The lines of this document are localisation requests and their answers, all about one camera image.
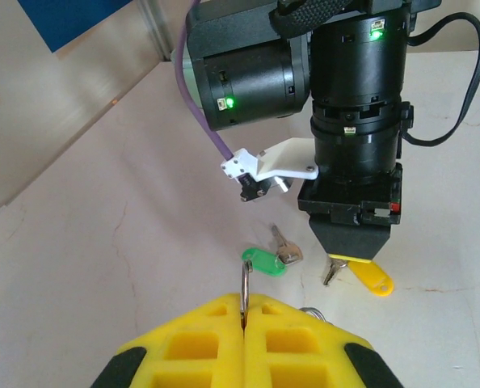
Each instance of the yellow foam pad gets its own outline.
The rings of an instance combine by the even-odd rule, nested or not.
[[[143,347],[132,388],[362,388],[344,345],[371,345],[263,295],[220,297],[124,345]]]

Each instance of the yellow key tag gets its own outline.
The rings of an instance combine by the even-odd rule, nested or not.
[[[347,266],[352,270],[356,277],[378,297],[388,297],[394,290],[393,279],[387,275],[384,270],[373,261],[371,263],[361,263],[350,261]]]

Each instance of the green led light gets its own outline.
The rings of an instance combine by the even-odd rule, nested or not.
[[[382,38],[383,35],[384,33],[382,31],[375,31],[371,33],[371,38],[376,40]]]

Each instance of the white plastic mount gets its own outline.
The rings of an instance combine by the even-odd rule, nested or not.
[[[258,156],[242,148],[234,153],[232,159],[223,162],[221,167],[230,179],[250,174],[256,182],[276,176],[313,180],[319,175],[314,156],[314,139],[292,137]]]

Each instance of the metal frame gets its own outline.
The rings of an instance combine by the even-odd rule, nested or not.
[[[166,26],[166,16],[162,7],[157,0],[136,0],[136,3],[159,57],[162,61],[169,61],[174,44]]]

